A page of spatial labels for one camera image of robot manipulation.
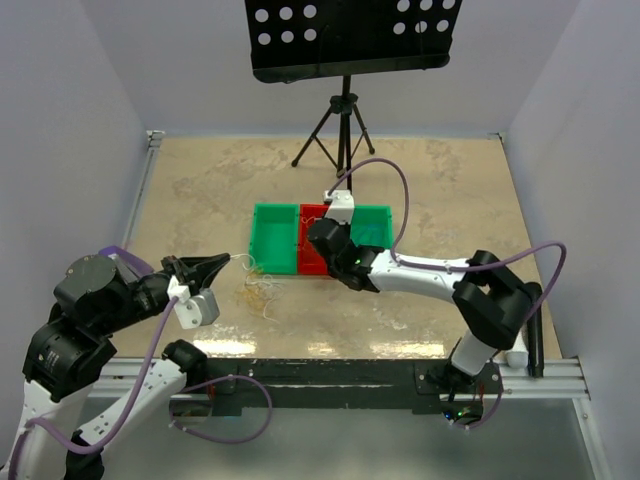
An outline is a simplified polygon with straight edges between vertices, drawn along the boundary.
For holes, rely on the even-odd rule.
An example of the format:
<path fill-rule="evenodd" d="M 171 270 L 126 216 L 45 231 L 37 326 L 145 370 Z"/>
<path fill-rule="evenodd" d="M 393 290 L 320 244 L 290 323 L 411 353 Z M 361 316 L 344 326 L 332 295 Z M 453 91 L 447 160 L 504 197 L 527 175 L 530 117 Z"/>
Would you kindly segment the red bin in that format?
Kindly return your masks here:
<path fill-rule="evenodd" d="M 309 227 L 326 213 L 325 204 L 300 204 L 298 220 L 297 273 L 306 276 L 326 276 L 324 259 L 316 252 L 307 239 Z"/>

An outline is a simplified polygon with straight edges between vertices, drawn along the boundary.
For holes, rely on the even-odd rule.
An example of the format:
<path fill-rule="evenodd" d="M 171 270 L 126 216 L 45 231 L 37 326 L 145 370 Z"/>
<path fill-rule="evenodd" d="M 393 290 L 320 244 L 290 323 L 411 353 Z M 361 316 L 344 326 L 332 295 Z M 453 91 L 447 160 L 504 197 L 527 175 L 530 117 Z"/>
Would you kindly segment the green bin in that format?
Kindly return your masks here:
<path fill-rule="evenodd" d="M 388 205 L 356 205 L 350 236 L 356 245 L 390 249 L 394 240 L 391 207 Z"/>
<path fill-rule="evenodd" d="M 298 222 L 297 204 L 255 204 L 248 250 L 263 273 L 297 274 Z"/>

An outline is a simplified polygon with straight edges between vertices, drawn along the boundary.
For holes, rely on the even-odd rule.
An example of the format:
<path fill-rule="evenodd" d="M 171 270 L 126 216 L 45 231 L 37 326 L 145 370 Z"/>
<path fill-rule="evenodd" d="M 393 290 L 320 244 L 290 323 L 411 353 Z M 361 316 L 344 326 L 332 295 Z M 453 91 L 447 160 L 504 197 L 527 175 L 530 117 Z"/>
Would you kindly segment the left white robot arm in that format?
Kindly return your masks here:
<path fill-rule="evenodd" d="M 168 256 L 162 268 L 117 247 L 72 263 L 54 289 L 47 323 L 32 337 L 24 366 L 24 400 L 4 479 L 99 479 L 103 456 L 118 434 L 139 425 L 181 389 L 200 390 L 207 356 L 191 343 L 170 343 L 153 357 L 156 332 L 133 387 L 94 420 L 78 423 L 103 368 L 115 356 L 114 333 L 154 316 L 177 315 L 181 326 L 212 324 L 219 308 L 211 290 L 231 260 Z"/>

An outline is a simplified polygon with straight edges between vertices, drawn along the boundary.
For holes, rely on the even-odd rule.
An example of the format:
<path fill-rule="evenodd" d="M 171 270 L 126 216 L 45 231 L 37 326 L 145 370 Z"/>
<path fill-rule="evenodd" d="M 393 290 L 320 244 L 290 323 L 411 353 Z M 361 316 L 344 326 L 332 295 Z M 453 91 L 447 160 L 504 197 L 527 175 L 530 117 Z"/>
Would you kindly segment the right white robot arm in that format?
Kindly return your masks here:
<path fill-rule="evenodd" d="M 322 218 L 307 231 L 307 240 L 327 265 L 329 275 L 355 291 L 402 292 L 451 303 L 468 330 L 454 347 L 442 374 L 459 393 L 469 392 L 481 380 L 485 364 L 504 352 L 508 365 L 525 368 L 529 348 L 523 328 L 535 304 L 533 284 L 526 284 L 505 266 L 478 272 L 497 258 L 478 250 L 467 259 L 438 261 L 420 269 L 418 257 L 393 256 L 389 249 L 356 245 L 351 227 Z"/>

